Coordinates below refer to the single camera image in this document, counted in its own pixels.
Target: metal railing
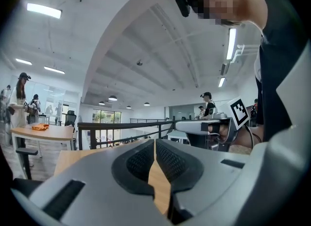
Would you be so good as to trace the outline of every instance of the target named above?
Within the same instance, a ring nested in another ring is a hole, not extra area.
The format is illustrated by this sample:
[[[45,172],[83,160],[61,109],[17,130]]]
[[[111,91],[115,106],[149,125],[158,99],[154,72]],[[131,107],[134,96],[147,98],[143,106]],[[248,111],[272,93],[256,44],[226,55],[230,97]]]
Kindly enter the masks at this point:
[[[166,124],[172,124],[169,128],[162,130],[162,125]],[[150,127],[150,126],[157,126],[158,130],[149,133],[149,134],[144,134],[144,135],[139,135],[139,136],[134,136],[134,137],[128,137],[128,138],[123,138],[123,139],[117,139],[117,140],[112,140],[112,141],[102,141],[102,142],[97,142],[96,141],[96,131],[97,130],[115,130],[115,129],[132,129],[132,128],[140,128],[140,127]],[[117,142],[126,142],[130,141],[132,139],[138,139],[138,138],[144,138],[146,136],[150,136],[153,134],[158,134],[159,139],[164,139],[167,136],[161,135],[162,132],[168,131],[170,133],[175,127],[175,121],[163,121],[163,122],[147,122],[147,123],[87,123],[87,122],[79,122],[78,123],[78,134],[79,134],[79,150],[82,150],[82,131],[87,130],[90,131],[90,147],[91,149],[96,149],[98,145],[103,145],[106,144],[113,144]]]
[[[136,119],[136,118],[131,118],[130,123],[148,123],[148,122],[165,122],[165,119]]]

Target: office chair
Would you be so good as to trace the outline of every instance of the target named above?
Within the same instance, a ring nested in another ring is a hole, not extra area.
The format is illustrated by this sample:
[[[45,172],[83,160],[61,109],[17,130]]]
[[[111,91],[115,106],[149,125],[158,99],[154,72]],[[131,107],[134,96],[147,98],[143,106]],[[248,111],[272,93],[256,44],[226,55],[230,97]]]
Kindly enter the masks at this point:
[[[26,197],[29,197],[29,195],[40,185],[43,183],[43,181],[36,181],[31,180],[31,174],[30,174],[30,166],[29,166],[29,160],[28,155],[37,155],[38,150],[29,149],[29,148],[17,148],[16,152],[23,156],[24,158],[24,165],[25,165],[25,171],[27,174],[28,179],[22,179],[22,178],[15,178],[13,179],[13,172],[6,161],[2,148],[0,147],[0,163],[1,163],[1,170],[2,170],[2,180],[4,181],[4,185],[10,188],[14,188],[18,191],[20,191],[22,194],[24,194]]]
[[[77,116],[74,114],[73,110],[68,110],[66,115],[65,126],[72,125],[74,127],[74,123],[77,119]]]

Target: window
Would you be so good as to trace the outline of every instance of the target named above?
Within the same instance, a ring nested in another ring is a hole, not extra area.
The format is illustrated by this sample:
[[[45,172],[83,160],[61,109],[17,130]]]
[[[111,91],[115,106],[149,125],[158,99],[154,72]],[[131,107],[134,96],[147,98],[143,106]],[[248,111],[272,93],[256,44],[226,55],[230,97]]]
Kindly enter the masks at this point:
[[[94,109],[93,123],[121,123],[121,112]],[[96,140],[98,142],[117,140],[121,138],[121,130],[97,130]]]

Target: wooden table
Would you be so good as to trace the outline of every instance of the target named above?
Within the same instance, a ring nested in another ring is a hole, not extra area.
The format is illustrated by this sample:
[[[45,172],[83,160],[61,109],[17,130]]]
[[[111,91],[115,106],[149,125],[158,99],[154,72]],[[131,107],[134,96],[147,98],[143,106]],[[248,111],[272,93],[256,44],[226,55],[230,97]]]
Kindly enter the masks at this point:
[[[49,128],[45,131],[38,131],[32,129],[32,126],[36,124],[37,123],[33,123],[26,125],[25,127],[17,127],[11,129],[14,152],[17,148],[17,139],[16,139],[17,137],[37,141],[40,157],[42,157],[40,150],[40,141],[48,143],[55,143],[55,142],[66,143],[67,150],[73,149],[73,140],[72,140],[73,127],[60,127],[50,125]],[[22,160],[19,154],[17,154],[17,158],[19,161],[20,168],[22,170],[21,173],[23,174],[24,178],[27,178],[25,170],[22,167],[21,164]]]
[[[71,166],[73,163],[82,159],[83,157],[97,153],[100,151],[111,151],[111,147],[94,149],[94,150],[82,150],[82,151],[61,151],[58,157],[54,175],[61,173],[64,169]],[[155,200],[154,203],[159,211],[164,214],[167,212],[170,201],[171,185],[166,179],[164,173],[162,172],[159,164],[156,161],[156,150],[155,150],[155,161],[149,172],[149,182],[151,186],[155,189]]]

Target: person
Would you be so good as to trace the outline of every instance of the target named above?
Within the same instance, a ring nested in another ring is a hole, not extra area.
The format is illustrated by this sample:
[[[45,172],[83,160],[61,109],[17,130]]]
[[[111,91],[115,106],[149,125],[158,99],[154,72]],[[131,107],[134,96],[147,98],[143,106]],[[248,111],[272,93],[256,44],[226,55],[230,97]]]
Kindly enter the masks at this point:
[[[199,109],[201,110],[200,115],[199,115],[199,119],[201,119],[205,114],[205,109],[203,106],[199,106]]]
[[[8,85],[5,89],[1,91],[1,108],[0,108],[0,121],[3,122],[5,120],[5,108],[6,108],[6,102],[7,98],[11,95],[11,86]]]
[[[16,87],[13,89],[10,97],[10,113],[11,113],[11,128],[26,126],[26,114],[25,114],[25,84],[31,79],[26,73],[22,72],[19,75]],[[18,147],[26,147],[24,138],[17,138]]]
[[[256,110],[256,112],[258,111],[258,99],[256,98],[255,100],[254,100],[254,108],[255,108],[255,110]]]
[[[257,119],[257,108],[258,108],[258,99],[255,99],[255,104],[252,106],[251,108],[251,118],[250,118],[250,122],[249,125],[251,127],[255,127],[257,126],[256,124],[256,119]]]
[[[46,108],[45,114],[46,114],[46,115],[52,115],[52,114],[53,114],[52,105],[49,105],[49,106]]]
[[[201,97],[203,97],[203,101],[208,103],[205,109],[205,113],[204,116],[201,118],[202,120],[207,120],[207,116],[209,113],[209,110],[211,108],[216,107],[215,103],[212,101],[212,94],[210,92],[205,92],[204,94],[201,95]]]
[[[61,116],[63,112],[63,106],[61,102],[58,102],[58,106],[55,108],[55,110],[56,110],[55,125],[57,125],[57,122],[60,122],[61,126]]]
[[[34,95],[34,98],[29,103],[30,106],[33,106],[33,113],[29,113],[28,116],[28,124],[31,123],[38,123],[39,122],[39,112],[41,112],[41,106],[39,101],[39,96],[36,94]]]
[[[216,24],[237,26],[249,21],[262,37],[254,64],[258,87],[257,127],[250,128],[255,143],[269,141],[277,132],[289,128],[291,120],[276,88],[299,59],[308,37],[301,20],[288,0],[187,0],[199,18],[214,19]],[[228,127],[219,134],[226,138]],[[235,144],[250,147],[250,135],[241,128]]]

